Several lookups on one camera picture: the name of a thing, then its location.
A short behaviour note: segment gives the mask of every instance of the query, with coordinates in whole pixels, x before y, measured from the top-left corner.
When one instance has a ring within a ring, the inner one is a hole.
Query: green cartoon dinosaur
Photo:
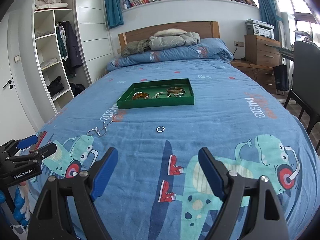
[[[68,152],[64,146],[70,140],[73,144]],[[69,138],[62,145],[58,141],[53,142],[57,145],[56,153],[43,160],[43,164],[51,170],[51,175],[56,173],[62,177],[71,178],[79,173],[90,152],[95,155],[92,164],[98,156],[98,152],[92,149],[92,136],[81,135]]]
[[[228,170],[235,170],[241,176],[258,179],[261,175],[269,177],[277,194],[290,189],[295,184],[295,177],[300,170],[300,163],[295,151],[291,147],[284,147],[281,141],[273,135],[258,135],[255,138],[255,147],[259,153],[260,162],[247,161],[241,158],[240,151],[244,147],[252,148],[251,140],[239,143],[235,149],[235,160],[215,157],[223,162]],[[297,162],[295,172],[289,165],[285,150],[291,150]],[[183,195],[168,192],[169,183],[163,181],[160,189],[159,202],[182,202],[180,239],[197,240],[203,228],[209,210],[219,210],[222,201],[216,197],[198,162],[198,155],[191,158],[187,168],[176,165],[177,158],[171,155],[168,165],[168,175],[185,173]],[[241,206],[247,206],[249,197],[242,199]]]

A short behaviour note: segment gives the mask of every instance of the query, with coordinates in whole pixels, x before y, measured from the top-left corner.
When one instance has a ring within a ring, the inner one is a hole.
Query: bolt
[[[238,175],[238,172],[231,170],[231,171],[229,171],[229,175],[232,177],[236,177]]]
[[[50,181],[50,182],[53,182],[53,181],[55,181],[56,180],[56,177],[55,176],[50,176],[49,178],[48,178],[48,181]]]
[[[88,172],[87,171],[80,171],[79,175],[80,175],[80,177],[86,177],[86,176],[88,176]]]
[[[262,180],[263,182],[268,182],[268,181],[269,181],[269,178],[268,178],[266,175],[262,175],[262,176],[261,176],[261,180]]]

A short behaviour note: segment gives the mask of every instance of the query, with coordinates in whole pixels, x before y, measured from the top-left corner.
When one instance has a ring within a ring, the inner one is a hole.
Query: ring
[[[168,93],[178,94],[183,91],[183,87],[171,87],[167,89]]]
[[[164,127],[163,126],[159,126],[158,128],[157,128],[157,132],[163,132],[165,129],[164,129]]]
[[[185,93],[186,93],[186,91],[183,90],[181,93],[173,94],[173,95],[174,95],[175,97],[181,97],[181,96],[183,96]]]
[[[159,98],[159,95],[167,95],[168,98],[171,96],[168,92],[159,92],[155,94],[155,98]]]
[[[132,96],[132,100],[138,99],[138,98],[143,98],[143,99],[147,99],[149,98],[149,94],[148,93],[143,93],[143,92],[135,92]]]

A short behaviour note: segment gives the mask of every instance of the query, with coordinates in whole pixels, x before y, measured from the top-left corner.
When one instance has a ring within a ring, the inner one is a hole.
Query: bookshelf ledge
[[[134,7],[131,7],[131,8],[128,8],[128,9],[125,9],[125,10],[122,10],[122,12],[127,12],[127,11],[130,11],[132,9],[135,9],[135,8],[141,8],[143,6],[147,6],[147,5],[151,5],[151,4],[156,4],[156,3],[162,3],[162,2],[174,2],[174,1],[182,1],[182,0],[162,0],[162,1],[154,1],[154,2],[149,2],[149,3],[145,3],[145,4],[141,4],[141,5],[137,5],[137,6],[134,6]],[[243,6],[249,6],[250,8],[254,7],[254,8],[257,8],[257,10],[259,10],[258,7],[256,6],[253,6],[253,5],[250,5],[250,4],[246,4],[246,3],[241,3],[241,2],[236,2],[236,1],[230,1],[230,0],[209,0],[209,1],[221,1],[221,2],[228,2],[228,3],[235,3],[235,4],[241,4]]]

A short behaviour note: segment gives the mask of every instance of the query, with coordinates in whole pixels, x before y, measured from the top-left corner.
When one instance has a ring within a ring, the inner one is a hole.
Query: teal curtain
[[[260,16],[263,22],[271,24],[275,27],[275,40],[279,41],[279,26],[277,21],[282,21],[277,15],[275,0],[258,0],[260,5]]]
[[[120,0],[104,0],[110,29],[123,24]]]

